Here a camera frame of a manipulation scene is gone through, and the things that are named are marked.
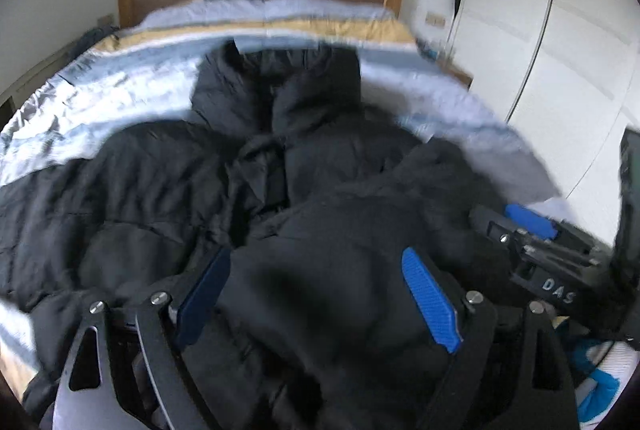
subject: blue finger pad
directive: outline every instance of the blue finger pad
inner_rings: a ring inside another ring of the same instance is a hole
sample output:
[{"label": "blue finger pad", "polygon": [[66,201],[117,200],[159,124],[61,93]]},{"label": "blue finger pad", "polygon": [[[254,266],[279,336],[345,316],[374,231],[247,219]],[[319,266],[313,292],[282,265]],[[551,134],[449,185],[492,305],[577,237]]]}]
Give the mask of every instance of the blue finger pad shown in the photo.
[{"label": "blue finger pad", "polygon": [[456,310],[412,248],[402,252],[402,275],[433,339],[444,346],[449,354],[456,352],[462,343]]},{"label": "blue finger pad", "polygon": [[519,204],[508,204],[504,209],[504,215],[523,227],[529,233],[533,233],[540,238],[548,238],[554,240],[558,236],[558,230],[554,228],[551,220],[543,217],[536,212],[527,210]]}]

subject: black device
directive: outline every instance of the black device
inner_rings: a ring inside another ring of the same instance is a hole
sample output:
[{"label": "black device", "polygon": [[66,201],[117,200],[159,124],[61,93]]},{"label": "black device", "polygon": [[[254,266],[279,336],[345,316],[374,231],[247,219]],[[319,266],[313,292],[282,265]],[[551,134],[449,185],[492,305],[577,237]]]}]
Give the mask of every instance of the black device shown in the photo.
[{"label": "black device", "polygon": [[640,134],[626,129],[620,152],[622,206],[613,250],[566,222],[548,221],[556,232],[551,240],[482,206],[470,221],[508,248],[513,282],[594,336],[640,350]]},{"label": "black device", "polygon": [[[554,237],[536,235],[482,206],[470,214],[478,232],[507,247],[511,280],[592,333],[640,348],[640,134],[621,144],[622,211],[613,250],[564,222]],[[69,353],[54,408],[54,430],[143,430],[155,426],[140,400],[131,355],[140,352],[162,416],[172,430],[218,430],[180,358],[194,343],[226,282],[229,250],[142,304],[89,309]],[[438,282],[428,256],[424,265]],[[418,429],[579,428],[574,385],[542,302],[495,306],[481,292],[463,299],[462,343]]]}]

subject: light switch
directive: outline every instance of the light switch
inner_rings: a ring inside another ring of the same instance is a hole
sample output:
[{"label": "light switch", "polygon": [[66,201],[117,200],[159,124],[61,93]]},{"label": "light switch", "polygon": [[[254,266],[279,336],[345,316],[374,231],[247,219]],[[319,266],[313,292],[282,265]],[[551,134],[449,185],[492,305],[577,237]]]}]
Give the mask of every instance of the light switch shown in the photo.
[{"label": "light switch", "polygon": [[428,25],[431,25],[433,27],[437,27],[439,29],[444,29],[444,26],[447,23],[447,19],[445,17],[443,17],[442,15],[439,15],[437,13],[431,13],[428,12],[427,16],[424,19],[424,22]]}]

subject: blue object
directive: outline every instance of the blue object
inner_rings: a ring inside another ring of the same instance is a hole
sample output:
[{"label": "blue object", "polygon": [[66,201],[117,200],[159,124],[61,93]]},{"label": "blue object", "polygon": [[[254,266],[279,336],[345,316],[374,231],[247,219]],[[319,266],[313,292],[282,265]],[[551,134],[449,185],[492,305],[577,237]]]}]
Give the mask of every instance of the blue object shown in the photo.
[{"label": "blue object", "polygon": [[175,323],[174,345],[183,350],[193,345],[218,301],[218,297],[231,273],[231,252],[219,250],[211,259],[198,283],[178,309]]},{"label": "blue object", "polygon": [[449,354],[462,343],[458,314],[438,283],[412,248],[402,252],[402,275],[409,286],[433,339]]},{"label": "blue object", "polygon": [[555,229],[552,220],[527,210],[519,204],[508,204],[504,209],[504,215],[529,233],[540,238],[553,240],[558,236],[558,230]]},{"label": "blue object", "polygon": [[603,413],[613,402],[620,388],[620,382],[602,370],[594,370],[589,377],[596,382],[596,387],[578,406],[578,421],[581,423],[586,423]]},{"label": "blue object", "polygon": [[588,374],[596,383],[594,389],[578,405],[578,420],[581,423],[586,423],[603,413],[613,402],[613,398],[620,388],[619,380],[599,368],[594,369],[593,363],[587,357],[588,350],[601,343],[599,340],[585,338],[578,342],[570,355],[574,366]]}]

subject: black puffer jacket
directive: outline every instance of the black puffer jacket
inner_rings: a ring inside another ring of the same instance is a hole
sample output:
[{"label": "black puffer jacket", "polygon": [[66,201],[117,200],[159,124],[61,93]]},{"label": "black puffer jacket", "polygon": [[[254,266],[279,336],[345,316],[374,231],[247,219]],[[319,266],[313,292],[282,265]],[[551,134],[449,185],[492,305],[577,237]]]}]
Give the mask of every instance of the black puffer jacket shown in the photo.
[{"label": "black puffer jacket", "polygon": [[506,260],[467,216],[500,198],[455,146],[368,120],[351,50],[228,44],[192,102],[194,123],[133,126],[0,188],[0,293],[32,313],[44,368],[27,407],[52,401],[91,301],[144,298],[219,243],[231,277],[184,359],[223,428],[412,428],[449,356],[402,250],[491,295]]}]

